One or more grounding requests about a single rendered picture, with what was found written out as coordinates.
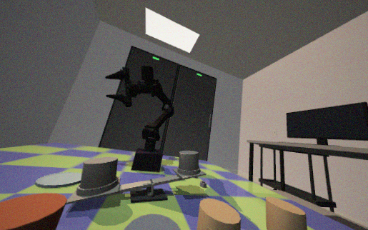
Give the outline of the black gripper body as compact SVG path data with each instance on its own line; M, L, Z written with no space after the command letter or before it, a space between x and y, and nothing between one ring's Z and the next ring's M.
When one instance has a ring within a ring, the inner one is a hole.
M129 70L126 67L122 67L121 75L124 79L124 85L126 87L126 96L124 96L124 103L126 104L126 107L130 107L132 106L130 94L143 94L143 83L140 81L131 81Z

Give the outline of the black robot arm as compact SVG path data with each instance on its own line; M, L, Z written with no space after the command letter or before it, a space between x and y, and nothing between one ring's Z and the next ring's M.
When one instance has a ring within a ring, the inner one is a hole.
M172 117L174 114L174 107L171 104L171 100L162 91L162 86L158 79L154 79L153 67L142 66L141 67L143 83L143 94L151 94L152 97L157 96L162 102L162 115L154 122L148 123L144 126L142 131L142 138L146 139L145 147L142 151L155 152L156 141L160 140L159 128L166 121L167 118ZM165 109L165 104L168 104L170 109ZM148 138L151 137L151 138ZM152 139L154 138L154 139Z

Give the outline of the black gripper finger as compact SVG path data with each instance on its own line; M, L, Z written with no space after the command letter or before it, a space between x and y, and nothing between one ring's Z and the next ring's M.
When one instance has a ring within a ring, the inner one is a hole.
M106 95L106 97L109 97L111 99L116 99L116 100L122 101L124 103L124 95L123 94Z
M115 73L110 74L110 75L105 76L105 77L106 77L107 79L118 79L118 80L123 81L123 79L122 79L122 75L121 75L121 69L120 69L120 71L115 72Z

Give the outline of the brown cylinder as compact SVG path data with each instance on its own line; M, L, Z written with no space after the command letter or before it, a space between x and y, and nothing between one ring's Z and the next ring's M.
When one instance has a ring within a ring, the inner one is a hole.
M267 230L307 230L306 214L289 202L266 197Z
M202 199L197 230L241 230L241 217L230 205L217 199Z

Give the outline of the dark grey cylinder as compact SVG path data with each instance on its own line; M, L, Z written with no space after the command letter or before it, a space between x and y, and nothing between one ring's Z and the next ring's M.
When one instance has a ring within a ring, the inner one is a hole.
M118 158L102 157L84 162L80 188L96 189L116 181Z
M197 151L180 151L179 168L185 171L199 169L199 153Z

